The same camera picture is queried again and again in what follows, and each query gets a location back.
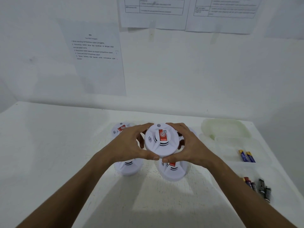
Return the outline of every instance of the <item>wall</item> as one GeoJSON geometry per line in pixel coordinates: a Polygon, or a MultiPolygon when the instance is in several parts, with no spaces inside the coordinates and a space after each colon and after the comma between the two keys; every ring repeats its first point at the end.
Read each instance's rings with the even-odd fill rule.
{"type": "Polygon", "coordinates": [[[119,97],[85,92],[56,22],[117,22],[116,0],[2,0],[1,77],[20,101],[251,120],[304,194],[304,41],[264,38],[280,2],[251,35],[120,28],[119,97]]]}
{"type": "Polygon", "coordinates": [[[0,79],[0,113],[17,102],[16,98],[0,79]]]}

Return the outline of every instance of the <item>white tabletop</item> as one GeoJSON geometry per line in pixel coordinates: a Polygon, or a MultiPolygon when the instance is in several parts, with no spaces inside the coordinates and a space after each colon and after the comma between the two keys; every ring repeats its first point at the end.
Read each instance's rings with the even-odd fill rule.
{"type": "MultiPolygon", "coordinates": [[[[110,140],[121,121],[184,122],[202,134],[205,118],[18,102],[0,114],[0,227],[15,227],[71,178],[110,140]]],[[[244,122],[283,176],[297,206],[275,206],[304,227],[304,199],[252,122],[244,122]]],[[[111,166],[101,177],[73,227],[244,227],[211,174],[191,165],[178,182],[164,180],[154,161],[134,176],[111,166]]]]}

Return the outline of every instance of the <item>hand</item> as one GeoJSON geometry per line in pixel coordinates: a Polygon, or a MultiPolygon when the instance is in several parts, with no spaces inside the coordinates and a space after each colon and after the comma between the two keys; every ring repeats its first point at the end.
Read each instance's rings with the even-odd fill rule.
{"type": "Polygon", "coordinates": [[[184,137],[184,140],[180,141],[178,149],[180,149],[182,145],[185,147],[181,152],[164,157],[162,160],[164,163],[188,161],[195,165],[208,168],[213,161],[219,158],[212,153],[184,123],[166,124],[172,126],[184,137]]]}
{"type": "Polygon", "coordinates": [[[159,160],[159,156],[144,148],[144,139],[140,133],[146,133],[154,123],[146,123],[125,128],[114,140],[101,150],[107,152],[112,162],[128,161],[134,158],[159,160]]]}

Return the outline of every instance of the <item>paper taped to wall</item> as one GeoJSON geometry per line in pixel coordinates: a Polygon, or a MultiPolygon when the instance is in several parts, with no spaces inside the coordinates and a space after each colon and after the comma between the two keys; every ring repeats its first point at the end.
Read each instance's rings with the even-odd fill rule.
{"type": "Polygon", "coordinates": [[[126,96],[118,24],[57,21],[85,91],[126,96]]]}
{"type": "Polygon", "coordinates": [[[304,0],[283,0],[265,36],[304,39],[304,0]]]}
{"type": "Polygon", "coordinates": [[[186,31],[252,33],[263,0],[191,0],[186,31]]]}
{"type": "Polygon", "coordinates": [[[190,0],[119,0],[122,27],[185,30],[190,0]]]}

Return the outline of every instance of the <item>clear plastic tray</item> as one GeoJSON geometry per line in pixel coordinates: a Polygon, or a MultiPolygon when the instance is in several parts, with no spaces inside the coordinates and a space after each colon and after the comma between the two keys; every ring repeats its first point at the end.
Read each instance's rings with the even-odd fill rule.
{"type": "Polygon", "coordinates": [[[245,154],[249,151],[257,164],[269,165],[272,162],[263,146],[254,138],[216,137],[215,142],[218,146],[217,153],[224,161],[244,162],[239,153],[242,149],[245,154]]]}
{"type": "Polygon", "coordinates": [[[215,139],[216,137],[241,137],[251,138],[246,126],[234,119],[205,119],[201,129],[205,136],[215,139]]]}
{"type": "Polygon", "coordinates": [[[231,169],[240,177],[248,177],[259,187],[259,178],[265,181],[265,186],[271,188],[270,204],[276,207],[301,208],[301,204],[295,192],[288,185],[281,173],[273,167],[261,167],[253,165],[234,164],[231,169]]]}

